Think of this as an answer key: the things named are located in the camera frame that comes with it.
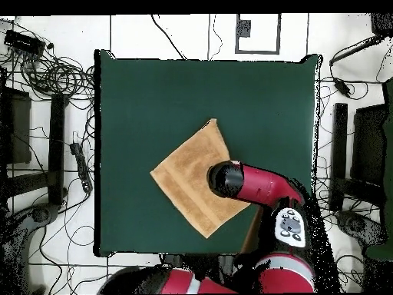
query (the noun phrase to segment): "green tabletop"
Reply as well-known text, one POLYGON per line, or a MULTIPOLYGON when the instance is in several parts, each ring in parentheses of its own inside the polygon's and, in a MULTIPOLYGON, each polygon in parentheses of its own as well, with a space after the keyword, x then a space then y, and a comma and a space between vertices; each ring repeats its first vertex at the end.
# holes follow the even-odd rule
POLYGON ((295 177, 309 187, 319 56, 285 63, 117 60, 106 51, 99 54, 95 246, 100 255, 240 251, 255 206, 205 239, 150 176, 211 118, 217 118, 232 159, 295 177))

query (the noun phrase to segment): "cable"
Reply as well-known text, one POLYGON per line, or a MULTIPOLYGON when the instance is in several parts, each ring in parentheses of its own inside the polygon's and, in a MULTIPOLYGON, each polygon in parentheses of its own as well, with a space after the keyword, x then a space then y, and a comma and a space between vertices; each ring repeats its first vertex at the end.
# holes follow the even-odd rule
POLYGON ((169 42, 172 44, 173 48, 176 50, 176 52, 179 54, 179 56, 183 59, 183 60, 187 60, 185 55, 182 55, 179 50, 177 49, 177 47, 175 46, 175 44, 172 42, 172 40, 170 39, 170 37, 168 36, 168 34, 157 24, 156 20, 154 19, 153 15, 150 15, 151 19, 153 20, 153 23, 160 29, 160 31, 162 31, 164 33, 165 36, 167 36, 167 39, 169 40, 169 42))
POLYGON ((214 55, 218 55, 218 54, 220 53, 221 47, 223 46, 223 40, 222 40, 222 38, 216 33, 216 29, 215 29, 215 25, 216 25, 216 16, 217 16, 217 14, 214 15, 213 31, 214 31, 214 34, 216 34, 216 36, 220 39, 221 45, 220 45, 220 47, 219 47, 219 49, 218 49, 218 52, 217 52, 217 53, 214 53, 214 55))
MULTIPOLYGON (((6 55, 0 55, 0 64, 5 65, 8 63, 12 63, 12 71, 9 74, 9 77, 14 74, 20 74, 24 82, 20 81, 15 81, 18 82, 21 85, 21 89, 24 91, 23 85, 28 86, 31 88, 31 92, 38 98, 38 100, 35 100, 32 98, 33 101, 50 101, 51 98, 45 98, 45 97, 51 97, 52 94, 56 93, 63 93, 68 96, 69 104, 74 106, 75 108, 81 110, 81 111, 86 111, 86 122, 84 125, 84 136, 81 139, 81 146, 83 150, 83 143, 87 142, 88 147, 91 151, 94 149, 91 146, 91 140, 94 140, 94 112, 93 112, 93 107, 94 107, 94 79, 93 79, 93 73, 94 73, 94 66, 89 67, 86 71, 84 71, 83 67, 81 64, 77 61, 75 61, 72 58, 68 57, 56 57, 54 54, 54 46, 50 41, 46 38, 42 38, 38 35, 36 35, 34 32, 29 31, 26 28, 23 28, 22 26, 19 26, 20 28, 24 29, 22 33, 31 33, 35 38, 44 40, 47 44, 48 47, 45 49, 45 54, 42 55, 38 60, 32 61, 24 55, 16 55, 14 53, 14 50, 12 48, 9 48, 7 50, 6 55), (88 101, 87 105, 85 106, 77 106, 76 104, 73 103, 73 100, 79 100, 79 101, 88 101)), ((41 139, 49 139, 49 137, 46 135, 45 130, 43 127, 37 127, 37 128, 32 128, 31 130, 37 130, 41 129, 44 137, 39 137, 39 136, 34 136, 34 135, 28 135, 30 138, 41 138, 41 139)), ((38 165, 40 167, 40 170, 43 173, 45 173, 45 170, 43 168, 43 165, 38 159, 37 154, 35 153, 34 149, 26 142, 23 141, 18 135, 14 134, 14 136, 22 141, 23 143, 27 144, 30 149, 33 151, 35 158, 37 159, 38 165)), ((89 173, 92 172, 91 167, 94 165, 89 165, 92 157, 94 156, 89 154, 88 157, 88 171, 89 173)), ((73 181, 68 185, 68 195, 70 193, 70 187, 73 181)), ((81 205, 90 197, 89 195, 86 195, 84 199, 72 206, 68 206, 68 195, 67 195, 67 205, 64 210, 61 210, 58 212, 58 214, 64 213, 64 226, 62 228, 65 228, 66 234, 69 237, 68 234, 68 229, 67 229, 67 223, 73 219, 74 215, 78 212, 79 208, 81 205), (66 221, 67 219, 67 212, 68 210, 77 207, 75 212, 71 215, 71 217, 66 221)), ((45 253, 42 251, 42 248, 45 244, 48 243, 56 234, 58 234, 60 231, 58 230, 53 236, 51 236, 48 240, 45 241, 45 236, 47 232, 47 228, 45 227, 45 233, 43 238, 41 239, 41 243, 39 248, 32 254, 34 255, 36 252, 41 251, 42 256, 48 260, 49 262, 52 263, 52 265, 55 265, 59 267, 57 263, 54 261, 48 259, 45 255, 45 253)), ((83 244, 78 244, 75 241, 71 241, 79 246, 82 246, 83 244)), ((51 289, 49 291, 49 295, 52 295, 52 292, 54 290, 55 285, 58 283, 58 281, 61 278, 61 275, 63 273, 63 270, 61 267, 59 267, 61 272, 60 275, 58 276, 57 280, 54 282, 54 284, 51 286, 51 289)), ((59 293, 64 287, 69 285, 70 290, 72 290, 72 285, 71 285, 71 279, 74 275, 74 268, 69 267, 68 264, 68 272, 67 272, 67 283, 56 293, 59 293)))
MULTIPOLYGON (((350 277, 350 276, 348 276, 348 273, 343 272, 343 271, 339 268, 339 261, 340 261, 341 259, 346 258, 346 257, 351 257, 351 258, 353 258, 353 259, 359 261, 361 264, 364 265, 364 261, 363 261, 362 259, 360 259, 359 257, 354 256, 354 255, 352 255, 352 254, 344 254, 344 255, 340 256, 340 257, 337 259, 337 261, 335 262, 335 265, 336 265, 336 267, 337 267, 337 270, 339 271, 339 274, 345 276, 345 279, 344 279, 344 280, 341 279, 340 276, 339 276, 340 281, 343 282, 343 283, 348 283, 348 280, 352 280, 354 283, 356 283, 356 284, 358 284, 360 287, 362 287, 363 276, 362 276, 361 273, 359 273, 358 271, 352 269, 352 270, 351 270, 351 273, 350 273, 352 277, 350 277)), ((342 285, 341 285, 341 284, 340 284, 340 287, 341 287, 342 292, 343 292, 343 293, 346 293, 346 291, 344 290, 344 288, 342 288, 342 285)))
POLYGON ((44 254, 44 251, 42 251, 42 243, 44 242, 46 236, 46 225, 44 226, 44 236, 41 239, 40 245, 39 245, 39 250, 41 252, 41 255, 49 262, 53 263, 56 267, 58 267, 60 269, 60 275, 58 275, 57 280, 53 283, 51 289, 49 290, 48 295, 51 295, 52 290, 54 289, 54 286, 56 285, 56 283, 60 280, 61 275, 63 274, 63 269, 61 268, 61 266, 59 266, 57 263, 55 263, 53 260, 49 259, 48 257, 46 257, 46 255, 44 254))
POLYGON ((382 70, 382 66, 383 66, 383 64, 384 64, 384 61, 385 61, 386 57, 388 56, 388 54, 391 53, 391 48, 392 48, 392 47, 393 47, 393 44, 389 47, 389 49, 386 51, 384 57, 382 58, 381 65, 379 66, 377 75, 375 76, 375 80, 376 80, 377 82, 380 82, 380 81, 378 80, 379 73, 380 73, 381 70, 382 70))
POLYGON ((81 285, 82 283, 92 283, 92 282, 96 282, 96 281, 98 281, 98 280, 104 279, 104 278, 107 277, 107 276, 112 276, 112 275, 113 275, 112 273, 109 273, 108 275, 104 275, 104 276, 102 276, 102 277, 98 277, 98 278, 95 278, 95 279, 93 279, 93 280, 82 280, 82 281, 79 282, 78 285, 72 290, 71 295, 72 295, 72 294, 77 295, 77 294, 75 293, 75 291, 77 290, 77 288, 79 287, 79 285, 81 285))
MULTIPOLYGON (((72 180, 72 182, 68 185, 68 191, 67 191, 67 199, 68 199, 68 195, 70 194, 70 186, 72 185, 72 183, 76 180, 80 180, 78 177, 75 178, 74 180, 72 180)), ((83 204, 88 198, 90 197, 90 194, 87 194, 86 196, 84 196, 84 199, 82 201, 80 201, 79 203, 72 205, 71 207, 68 207, 64 210, 61 210, 58 212, 58 215, 63 214, 65 211, 68 211, 70 209, 72 209, 73 207, 76 207, 78 205, 83 204)), ((70 220, 72 220, 72 217, 77 213, 78 210, 76 210, 72 216, 70 217, 70 219, 66 222, 66 224, 68 224, 70 222, 70 220)), ((44 244, 42 244, 42 246, 44 246, 45 244, 47 244, 51 239, 53 239, 53 237, 55 237, 62 229, 64 228, 64 225, 55 233, 53 234, 44 244)), ((37 249, 35 252, 33 252, 28 259, 30 259, 34 254, 36 254, 39 251, 39 249, 37 249)))
MULTIPOLYGON (((343 51, 345 51, 345 50, 349 50, 350 48, 353 48, 353 47, 355 47, 355 46, 357 46, 357 45, 359 45, 359 44, 361 44, 361 43, 363 43, 363 42, 367 42, 367 41, 369 41, 370 39, 372 39, 372 38, 374 38, 374 37, 375 37, 375 36, 371 36, 371 37, 369 37, 369 38, 365 38, 364 40, 361 40, 361 41, 359 41, 358 43, 355 43, 355 44, 353 44, 353 45, 347 46, 346 48, 343 48, 342 50, 336 52, 335 55, 333 55, 332 60, 335 59, 335 57, 336 57, 337 54, 339 54, 339 53, 341 53, 341 52, 343 52, 343 51)), ((338 80, 341 80, 341 81, 345 81, 345 80, 343 80, 343 79, 341 79, 341 78, 336 78, 336 77, 333 76, 332 66, 333 66, 333 64, 329 64, 329 67, 330 67, 330 75, 332 76, 332 78, 335 78, 335 79, 338 79, 338 80)))

